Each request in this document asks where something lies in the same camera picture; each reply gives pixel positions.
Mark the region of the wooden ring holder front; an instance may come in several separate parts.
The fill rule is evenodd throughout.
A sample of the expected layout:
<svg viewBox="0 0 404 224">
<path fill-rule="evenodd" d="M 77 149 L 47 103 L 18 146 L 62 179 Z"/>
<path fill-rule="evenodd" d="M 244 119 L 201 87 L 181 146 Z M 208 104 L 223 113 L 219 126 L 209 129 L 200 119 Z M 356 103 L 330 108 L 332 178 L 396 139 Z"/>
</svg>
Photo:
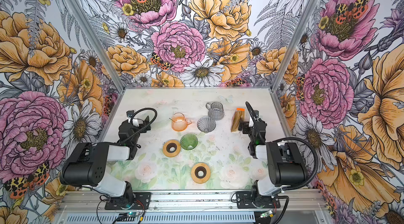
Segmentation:
<svg viewBox="0 0 404 224">
<path fill-rule="evenodd" d="M 205 163 L 197 163 L 191 169 L 191 178 L 197 184 L 206 183 L 211 176 L 210 168 Z"/>
</svg>

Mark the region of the orange coffee filter pack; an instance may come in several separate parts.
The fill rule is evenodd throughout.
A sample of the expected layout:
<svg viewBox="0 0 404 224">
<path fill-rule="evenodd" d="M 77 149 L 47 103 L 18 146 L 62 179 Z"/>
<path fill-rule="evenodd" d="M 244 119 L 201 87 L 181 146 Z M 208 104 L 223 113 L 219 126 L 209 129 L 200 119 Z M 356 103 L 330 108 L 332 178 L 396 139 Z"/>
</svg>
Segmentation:
<svg viewBox="0 0 404 224">
<path fill-rule="evenodd" d="M 237 132 L 239 131 L 239 124 L 244 122 L 245 119 L 245 109 L 244 108 L 237 108 L 233 114 L 230 132 Z"/>
</svg>

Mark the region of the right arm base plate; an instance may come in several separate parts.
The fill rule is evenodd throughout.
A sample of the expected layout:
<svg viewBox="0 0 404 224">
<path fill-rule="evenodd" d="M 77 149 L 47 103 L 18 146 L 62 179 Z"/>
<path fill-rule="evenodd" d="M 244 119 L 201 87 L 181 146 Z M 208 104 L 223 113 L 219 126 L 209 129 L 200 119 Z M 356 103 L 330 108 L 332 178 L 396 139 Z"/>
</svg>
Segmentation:
<svg viewBox="0 0 404 224">
<path fill-rule="evenodd" d="M 280 208 L 278 199 L 269 196 L 254 196 L 250 191 L 237 191 L 232 200 L 237 204 L 238 209 L 275 209 Z"/>
</svg>

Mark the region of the clear grey glass carafe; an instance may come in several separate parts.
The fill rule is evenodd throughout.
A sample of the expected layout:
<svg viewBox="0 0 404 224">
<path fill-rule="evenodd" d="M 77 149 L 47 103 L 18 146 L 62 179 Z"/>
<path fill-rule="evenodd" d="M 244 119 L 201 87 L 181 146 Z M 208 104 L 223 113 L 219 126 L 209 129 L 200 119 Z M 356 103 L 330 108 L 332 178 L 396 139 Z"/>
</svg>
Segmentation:
<svg viewBox="0 0 404 224">
<path fill-rule="evenodd" d="M 224 118 L 224 107 L 220 102 L 208 102 L 206 104 L 208 109 L 208 117 L 213 120 L 222 120 Z"/>
</svg>

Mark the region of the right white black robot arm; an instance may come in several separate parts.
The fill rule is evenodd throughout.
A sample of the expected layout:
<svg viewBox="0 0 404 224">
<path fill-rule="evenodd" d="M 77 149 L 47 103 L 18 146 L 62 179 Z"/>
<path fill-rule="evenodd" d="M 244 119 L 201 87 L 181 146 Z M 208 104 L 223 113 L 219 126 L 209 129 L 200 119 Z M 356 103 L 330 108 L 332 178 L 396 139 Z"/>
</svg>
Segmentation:
<svg viewBox="0 0 404 224">
<path fill-rule="evenodd" d="M 254 182 L 251 188 L 253 198 L 275 197 L 287 190 L 300 189 L 312 180 L 293 138 L 266 141 L 266 126 L 262 120 L 241 120 L 238 124 L 238 130 L 249 136 L 249 154 L 267 162 L 268 176 Z"/>
</svg>

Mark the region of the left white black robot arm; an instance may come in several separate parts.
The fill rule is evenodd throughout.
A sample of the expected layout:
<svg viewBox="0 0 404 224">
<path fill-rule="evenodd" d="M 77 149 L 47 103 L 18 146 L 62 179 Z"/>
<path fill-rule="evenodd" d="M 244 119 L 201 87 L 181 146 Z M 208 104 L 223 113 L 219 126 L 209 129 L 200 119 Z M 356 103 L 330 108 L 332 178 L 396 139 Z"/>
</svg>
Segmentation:
<svg viewBox="0 0 404 224">
<path fill-rule="evenodd" d="M 63 185 L 86 187 L 103 194 L 116 207 L 128 209 L 135 203 L 129 182 L 113 177 L 107 171 L 109 161 L 133 160 L 140 149 L 141 133 L 151 130 L 150 119 L 127 119 L 119 127 L 115 143 L 102 142 L 77 144 L 60 175 Z"/>
</svg>

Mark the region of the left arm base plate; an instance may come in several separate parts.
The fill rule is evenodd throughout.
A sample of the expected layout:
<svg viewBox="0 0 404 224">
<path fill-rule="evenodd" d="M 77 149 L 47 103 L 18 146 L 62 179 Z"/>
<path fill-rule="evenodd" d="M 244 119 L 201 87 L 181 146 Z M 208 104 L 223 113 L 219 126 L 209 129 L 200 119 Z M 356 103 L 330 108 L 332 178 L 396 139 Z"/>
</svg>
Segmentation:
<svg viewBox="0 0 404 224">
<path fill-rule="evenodd" d="M 114 197 L 105 205 L 105 210 L 147 210 L 151 192 L 134 192 L 132 198 Z"/>
</svg>

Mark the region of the clear grey glass dripper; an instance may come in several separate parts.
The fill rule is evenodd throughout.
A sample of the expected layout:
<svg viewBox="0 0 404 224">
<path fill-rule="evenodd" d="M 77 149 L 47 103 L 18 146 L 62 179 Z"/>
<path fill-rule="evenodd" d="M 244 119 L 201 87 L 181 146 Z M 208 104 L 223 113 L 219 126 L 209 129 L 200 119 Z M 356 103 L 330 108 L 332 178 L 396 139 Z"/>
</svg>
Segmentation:
<svg viewBox="0 0 404 224">
<path fill-rule="evenodd" d="M 216 122 L 208 116 L 201 117 L 197 122 L 197 128 L 203 133 L 210 133 L 216 129 Z"/>
</svg>

